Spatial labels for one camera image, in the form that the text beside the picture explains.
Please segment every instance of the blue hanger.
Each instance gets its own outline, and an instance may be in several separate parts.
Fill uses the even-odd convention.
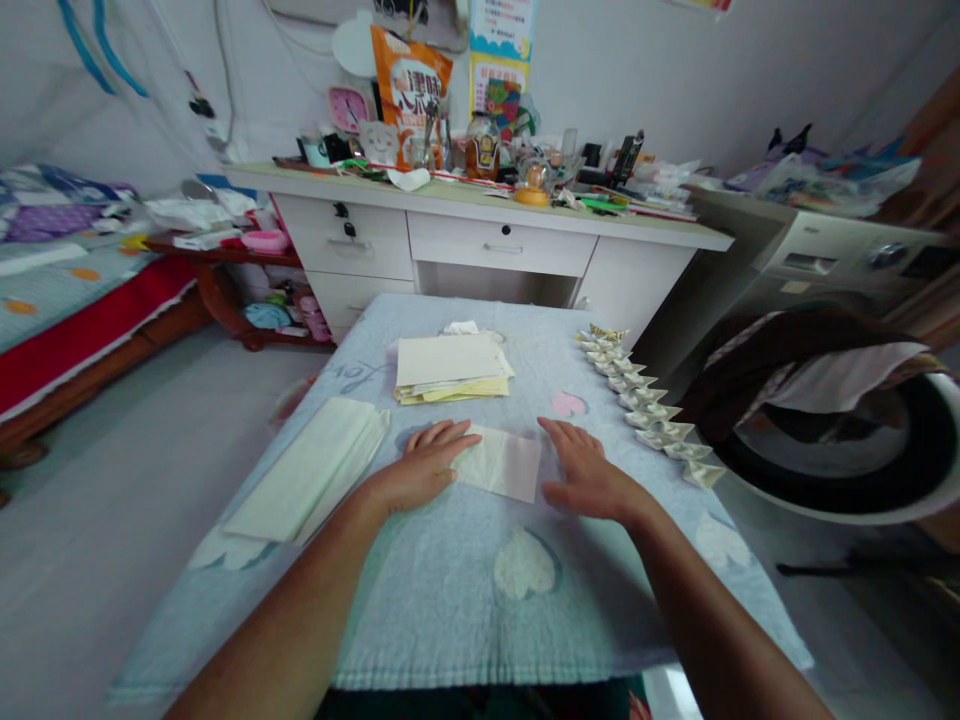
[[[70,0],[57,0],[57,4],[60,6],[60,13],[63,15],[63,24],[67,29],[67,34],[70,35],[70,39],[73,41],[73,46],[77,49],[77,54],[80,56],[83,66],[87,69],[87,72],[93,76],[93,79],[97,81],[101,90],[107,93],[107,95],[116,95],[117,91],[114,90],[109,80],[107,80],[106,75],[104,75],[100,66],[97,65],[93,55],[83,42],[83,37],[77,28],[77,18],[73,14],[73,8],[70,7]],[[127,85],[132,87],[137,95],[145,98],[150,97],[143,86],[134,80],[133,76],[123,67],[113,48],[110,47],[110,41],[107,39],[106,11],[103,0],[93,0],[93,26],[97,41],[100,43],[100,49],[103,51],[103,55],[110,64],[110,67],[113,68],[113,71],[119,75]]]

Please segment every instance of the left hand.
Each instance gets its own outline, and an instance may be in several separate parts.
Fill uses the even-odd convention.
[[[453,420],[444,420],[414,433],[403,457],[374,473],[363,490],[388,515],[429,504],[457,479],[456,470],[450,469],[454,458],[482,439],[464,435],[469,429],[469,420],[456,425]]]

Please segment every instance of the pink clock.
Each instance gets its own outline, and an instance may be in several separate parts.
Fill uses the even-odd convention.
[[[327,91],[327,101],[330,104],[330,119],[338,130],[355,135],[360,132],[360,121],[370,119],[367,99],[359,90],[332,87]]]

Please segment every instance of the drawer handle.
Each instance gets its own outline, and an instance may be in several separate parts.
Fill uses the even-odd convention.
[[[327,238],[327,242],[331,245],[340,245],[341,247],[360,248],[361,250],[373,249],[373,245],[371,245],[368,240],[334,240],[333,238]]]
[[[484,243],[483,247],[485,250],[491,252],[506,252],[512,255],[519,255],[523,252],[523,245],[491,245],[490,243]]]

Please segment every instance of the jar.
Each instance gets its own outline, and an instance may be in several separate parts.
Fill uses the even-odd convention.
[[[467,128],[467,177],[496,180],[500,170],[500,133],[487,113],[473,113]]]

